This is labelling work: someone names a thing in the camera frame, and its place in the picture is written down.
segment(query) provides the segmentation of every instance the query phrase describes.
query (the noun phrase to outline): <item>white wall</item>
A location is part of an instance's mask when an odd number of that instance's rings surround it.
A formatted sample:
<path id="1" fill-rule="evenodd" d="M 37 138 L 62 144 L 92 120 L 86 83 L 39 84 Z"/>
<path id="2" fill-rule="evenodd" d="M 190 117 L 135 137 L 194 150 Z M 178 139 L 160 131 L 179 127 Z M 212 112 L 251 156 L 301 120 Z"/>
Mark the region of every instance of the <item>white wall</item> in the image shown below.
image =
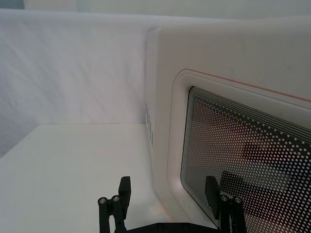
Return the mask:
<path id="1" fill-rule="evenodd" d="M 25 0 L 29 10 L 251 19 L 311 14 L 311 0 Z"/>

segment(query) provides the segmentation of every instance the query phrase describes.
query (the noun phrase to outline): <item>white backdrop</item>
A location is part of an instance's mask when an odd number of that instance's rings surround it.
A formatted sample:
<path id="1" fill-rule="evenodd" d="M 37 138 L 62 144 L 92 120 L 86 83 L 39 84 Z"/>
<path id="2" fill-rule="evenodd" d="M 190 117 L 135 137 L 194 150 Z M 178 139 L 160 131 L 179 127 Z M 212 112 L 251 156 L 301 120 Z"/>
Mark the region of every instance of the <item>white backdrop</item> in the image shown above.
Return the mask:
<path id="1" fill-rule="evenodd" d="M 39 124 L 143 123 L 146 32 L 213 21 L 0 10 L 0 157 Z"/>

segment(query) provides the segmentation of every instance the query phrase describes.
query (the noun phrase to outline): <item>white surface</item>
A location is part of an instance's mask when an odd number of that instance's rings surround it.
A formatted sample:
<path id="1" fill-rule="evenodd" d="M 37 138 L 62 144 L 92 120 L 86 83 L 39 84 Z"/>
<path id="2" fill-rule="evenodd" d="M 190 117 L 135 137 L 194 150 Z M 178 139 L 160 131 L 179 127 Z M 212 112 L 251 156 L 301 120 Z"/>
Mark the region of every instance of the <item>white surface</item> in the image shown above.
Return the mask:
<path id="1" fill-rule="evenodd" d="M 128 229 L 170 221 L 143 124 L 39 126 L 0 159 L 1 232 L 98 233 L 97 200 L 117 194 L 122 176 L 132 184 Z"/>
<path id="2" fill-rule="evenodd" d="M 39 124 L 144 123 L 146 32 L 215 21 L 0 9 L 0 157 Z"/>
<path id="3" fill-rule="evenodd" d="M 311 14 L 309 0 L 27 0 L 29 10 L 252 19 Z"/>
<path id="4" fill-rule="evenodd" d="M 200 224 L 193 218 L 195 202 L 176 181 L 180 181 L 187 89 L 203 87 L 311 129 L 311 16 L 180 26 L 158 33 L 155 189 L 177 220 Z M 179 83 L 179 77 L 188 79 Z M 179 89 L 183 95 L 175 92 L 179 84 L 184 85 Z"/>

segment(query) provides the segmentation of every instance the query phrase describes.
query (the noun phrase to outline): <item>white microwave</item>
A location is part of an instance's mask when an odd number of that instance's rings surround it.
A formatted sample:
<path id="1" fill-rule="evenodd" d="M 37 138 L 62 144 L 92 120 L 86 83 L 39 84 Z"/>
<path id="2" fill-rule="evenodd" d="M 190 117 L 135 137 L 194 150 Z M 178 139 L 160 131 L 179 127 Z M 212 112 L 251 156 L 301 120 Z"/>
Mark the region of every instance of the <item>white microwave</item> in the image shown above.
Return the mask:
<path id="1" fill-rule="evenodd" d="M 254 232 L 311 230 L 311 16 L 147 35 L 155 190 L 176 221 L 217 227 L 206 176 Z"/>

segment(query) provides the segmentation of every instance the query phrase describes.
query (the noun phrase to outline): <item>ventilation holes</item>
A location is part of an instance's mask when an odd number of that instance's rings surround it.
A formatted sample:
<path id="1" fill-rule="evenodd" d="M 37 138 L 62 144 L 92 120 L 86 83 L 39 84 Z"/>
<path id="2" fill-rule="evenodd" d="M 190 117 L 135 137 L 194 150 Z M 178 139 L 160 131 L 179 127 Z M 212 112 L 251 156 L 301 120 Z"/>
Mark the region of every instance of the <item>ventilation holes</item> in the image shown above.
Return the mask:
<path id="1" fill-rule="evenodd" d="M 151 141 L 151 146 L 154 147 L 154 132 L 152 131 L 152 128 L 151 128 L 151 122 L 150 122 L 150 116 L 149 116 L 149 110 L 148 110 L 147 103 L 146 103 L 145 114 L 146 114 L 147 124 L 148 124 L 149 139 Z"/>
<path id="2" fill-rule="evenodd" d="M 244 199 L 249 233 L 310 233 L 311 133 L 199 88 L 189 94 L 181 180 L 208 214 L 206 176 Z"/>

